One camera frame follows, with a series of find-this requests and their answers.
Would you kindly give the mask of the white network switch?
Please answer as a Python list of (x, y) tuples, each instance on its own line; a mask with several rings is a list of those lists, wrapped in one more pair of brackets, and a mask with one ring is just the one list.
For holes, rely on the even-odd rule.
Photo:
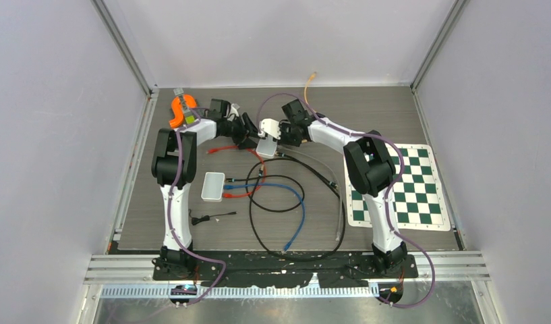
[(201, 199), (208, 203), (219, 203), (223, 199), (225, 174), (206, 172), (201, 191)]
[(272, 159), (277, 152), (278, 143), (274, 138), (267, 137), (259, 139), (256, 153), (265, 159)]

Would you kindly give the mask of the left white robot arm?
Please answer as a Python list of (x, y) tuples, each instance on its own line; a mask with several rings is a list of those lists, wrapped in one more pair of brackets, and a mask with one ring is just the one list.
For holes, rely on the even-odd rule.
[(231, 138), (239, 149), (253, 149), (258, 128), (246, 112), (222, 99), (199, 107), (194, 97), (177, 95), (171, 102), (173, 117), (158, 131), (151, 163), (152, 176), (163, 196), (165, 237), (156, 270), (189, 279), (198, 257), (190, 233), (189, 192), (197, 172), (197, 148), (217, 137)]

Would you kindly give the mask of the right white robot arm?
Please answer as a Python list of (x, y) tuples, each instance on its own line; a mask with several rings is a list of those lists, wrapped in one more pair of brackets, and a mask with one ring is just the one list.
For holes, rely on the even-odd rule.
[(361, 194), (372, 224), (372, 264), (383, 277), (393, 276), (407, 256), (407, 246), (397, 227), (393, 186), (400, 178), (388, 151), (392, 145), (375, 130), (350, 130), (306, 110), (295, 99), (282, 107), (286, 120), (279, 127), (279, 142), (323, 144), (344, 157), (350, 184)]

